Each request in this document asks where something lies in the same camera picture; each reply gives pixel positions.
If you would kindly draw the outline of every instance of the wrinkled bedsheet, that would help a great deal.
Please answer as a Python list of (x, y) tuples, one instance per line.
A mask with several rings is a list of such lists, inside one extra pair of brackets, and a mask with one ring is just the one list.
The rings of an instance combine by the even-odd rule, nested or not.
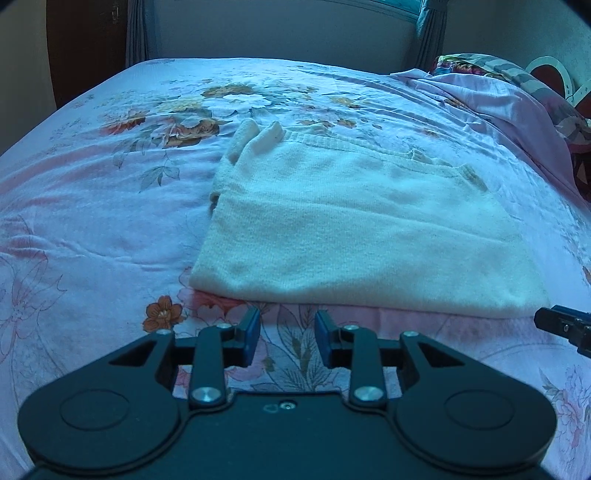
[[(0, 157), (0, 478), (31, 467), (16, 418), (35, 389), (159, 327), (183, 337), (240, 320), (244, 302), (194, 291), (188, 277), (217, 162), (249, 117), (320, 122), (380, 147), (470, 164), (515, 219), (551, 301), (591, 310), (589, 208), (569, 184), (564, 142), (517, 87), (284, 60), (148, 61), (72, 101)], [(591, 361), (531, 318), (257, 306), (261, 340), (252, 366), (227, 369), (230, 388), (346, 393), (348, 373), (327, 370), (313, 342), (314, 313), (325, 307), (339, 325), (383, 338), (417, 330), (538, 388), (559, 418), (544, 466), (564, 480), (591, 473)], [(385, 372), (389, 395), (400, 395), (394, 370)], [(175, 395), (186, 395), (188, 378), (181, 369)]]

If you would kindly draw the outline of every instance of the white wall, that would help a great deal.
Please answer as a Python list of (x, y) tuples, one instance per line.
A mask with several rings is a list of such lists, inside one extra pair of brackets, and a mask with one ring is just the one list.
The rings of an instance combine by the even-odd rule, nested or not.
[(15, 0), (0, 13), (0, 155), (56, 110), (46, 0)]
[(562, 0), (450, 0), (444, 53), (487, 53), (521, 67), (559, 59), (575, 88), (591, 79), (591, 28)]
[(396, 72), (414, 23), (392, 7), (377, 5), (367, 0), (153, 0), (151, 56), (278, 58)]

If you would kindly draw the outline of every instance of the folded white sweater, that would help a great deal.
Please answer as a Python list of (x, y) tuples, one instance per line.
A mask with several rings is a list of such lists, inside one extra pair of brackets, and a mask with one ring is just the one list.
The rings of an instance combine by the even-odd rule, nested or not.
[(490, 318), (548, 306), (516, 225), (467, 165), (246, 120), (210, 198), (198, 290)]

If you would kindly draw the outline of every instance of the floral bedsheet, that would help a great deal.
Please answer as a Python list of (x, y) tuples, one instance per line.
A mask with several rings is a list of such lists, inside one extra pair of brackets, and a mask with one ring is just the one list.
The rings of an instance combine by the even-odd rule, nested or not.
[[(404, 75), (185, 59), (137, 65), (43, 122), (0, 157), (0, 478), (31, 467), (16, 418), (35, 389), (146, 332), (194, 336), (241, 319), (244, 301), (194, 291), (188, 277), (217, 161), (248, 117), (321, 122), (384, 148), (470, 163), (519, 225), (553, 302), (591, 310), (589, 212), (477, 110), (419, 91)], [(544, 465), (560, 479), (591, 473), (591, 361), (532, 319), (256, 306), (263, 325), (253, 364), (228, 369), (228, 388), (346, 393), (348, 372), (327, 370), (313, 341), (314, 314), (327, 308), (339, 325), (382, 338), (417, 330), (538, 388), (559, 418)], [(175, 395), (186, 396), (189, 374), (179, 371)], [(385, 375), (388, 394), (400, 395), (394, 370)]]

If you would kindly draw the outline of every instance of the metal screw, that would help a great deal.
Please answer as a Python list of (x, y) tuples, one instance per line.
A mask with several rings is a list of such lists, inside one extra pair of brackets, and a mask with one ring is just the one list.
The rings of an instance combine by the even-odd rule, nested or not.
[(377, 401), (384, 396), (384, 391), (378, 387), (359, 387), (353, 395), (357, 400)]
[(201, 403), (213, 403), (220, 399), (222, 392), (213, 387), (199, 387), (191, 392), (191, 397)]
[(293, 403), (292, 401), (282, 401), (279, 404), (279, 408), (282, 408), (283, 410), (293, 410), (296, 407), (296, 404)]

